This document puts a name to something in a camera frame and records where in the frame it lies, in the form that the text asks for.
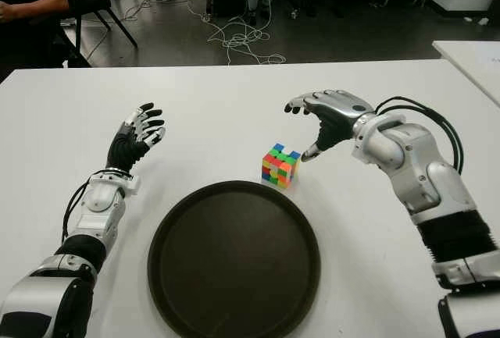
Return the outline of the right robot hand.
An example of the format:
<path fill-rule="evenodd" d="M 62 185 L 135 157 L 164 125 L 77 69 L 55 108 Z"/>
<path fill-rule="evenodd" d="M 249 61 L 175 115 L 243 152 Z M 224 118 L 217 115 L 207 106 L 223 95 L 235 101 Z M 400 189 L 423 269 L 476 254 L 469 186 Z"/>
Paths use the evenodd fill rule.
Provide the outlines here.
<path fill-rule="evenodd" d="M 286 113 L 310 113 L 320 121 L 318 137 L 302 153 L 308 162 L 336 144 L 352 139 L 356 122 L 364 115 L 375 113 L 374 107 L 361 98 L 342 90 L 314 91 L 292 98 L 285 106 Z"/>

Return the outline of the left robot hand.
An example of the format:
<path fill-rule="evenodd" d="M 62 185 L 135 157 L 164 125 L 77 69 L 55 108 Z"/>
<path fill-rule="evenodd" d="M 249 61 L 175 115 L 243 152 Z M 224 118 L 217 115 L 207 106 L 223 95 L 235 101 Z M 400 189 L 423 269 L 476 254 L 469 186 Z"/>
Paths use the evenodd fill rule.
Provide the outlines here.
<path fill-rule="evenodd" d="M 165 136 L 165 121 L 160 119 L 162 109 L 152 102 L 137 107 L 121 123 L 106 158 L 106 168 L 128 173 L 134 164 Z"/>

